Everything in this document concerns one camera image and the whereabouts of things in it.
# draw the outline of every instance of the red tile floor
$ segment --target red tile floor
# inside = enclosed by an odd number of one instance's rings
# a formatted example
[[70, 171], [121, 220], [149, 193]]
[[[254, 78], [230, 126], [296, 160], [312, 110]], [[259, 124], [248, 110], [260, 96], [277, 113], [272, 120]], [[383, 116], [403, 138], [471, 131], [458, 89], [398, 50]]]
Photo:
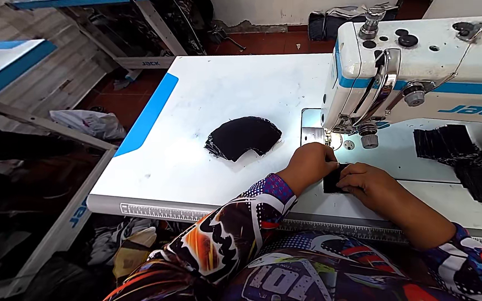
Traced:
[[[429, 3], [430, 0], [403, 0], [396, 20], [421, 19]], [[288, 26], [286, 33], [241, 33], [229, 36], [246, 49], [240, 51], [230, 41], [223, 41], [220, 45], [206, 43], [208, 55], [310, 54], [332, 52], [334, 48], [334, 41], [310, 41], [306, 25]], [[120, 91], [113, 90], [117, 72], [112, 72], [85, 96], [76, 109], [103, 106], [106, 112], [114, 113], [129, 130], [166, 72], [166, 69], [146, 69], [135, 82]]]

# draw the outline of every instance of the stack of black fabric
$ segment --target stack of black fabric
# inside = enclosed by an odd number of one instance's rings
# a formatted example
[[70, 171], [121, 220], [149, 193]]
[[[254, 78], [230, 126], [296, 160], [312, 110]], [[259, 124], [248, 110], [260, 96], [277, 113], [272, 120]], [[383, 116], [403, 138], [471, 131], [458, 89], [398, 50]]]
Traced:
[[482, 203], [482, 151], [466, 126], [450, 124], [432, 131], [414, 130], [416, 154], [454, 168], [473, 199]]

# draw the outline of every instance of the person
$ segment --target person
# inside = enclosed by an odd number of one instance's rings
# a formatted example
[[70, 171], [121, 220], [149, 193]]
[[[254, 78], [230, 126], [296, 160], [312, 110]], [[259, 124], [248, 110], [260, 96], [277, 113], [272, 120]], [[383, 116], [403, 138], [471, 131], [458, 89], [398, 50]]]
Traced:
[[153, 251], [104, 301], [482, 300], [482, 244], [367, 164], [347, 166], [336, 186], [399, 226], [433, 285], [356, 238], [304, 231], [267, 243], [298, 196], [338, 166], [328, 146], [298, 148], [284, 170]]

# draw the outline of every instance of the sewing machine light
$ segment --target sewing machine light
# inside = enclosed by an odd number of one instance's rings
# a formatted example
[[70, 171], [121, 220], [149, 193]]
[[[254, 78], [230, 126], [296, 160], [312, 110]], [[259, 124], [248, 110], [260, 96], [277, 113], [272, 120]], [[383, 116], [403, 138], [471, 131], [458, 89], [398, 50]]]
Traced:
[[337, 151], [343, 144], [343, 136], [338, 133], [331, 133], [331, 145], [333, 151]]

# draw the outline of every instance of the black knob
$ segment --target black knob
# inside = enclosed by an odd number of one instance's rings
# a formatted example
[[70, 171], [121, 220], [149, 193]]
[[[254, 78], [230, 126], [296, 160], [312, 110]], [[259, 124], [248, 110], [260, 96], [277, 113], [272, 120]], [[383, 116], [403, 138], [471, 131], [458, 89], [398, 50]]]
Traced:
[[402, 35], [397, 41], [399, 42], [399, 45], [403, 47], [412, 47], [418, 44], [418, 38], [411, 34]]

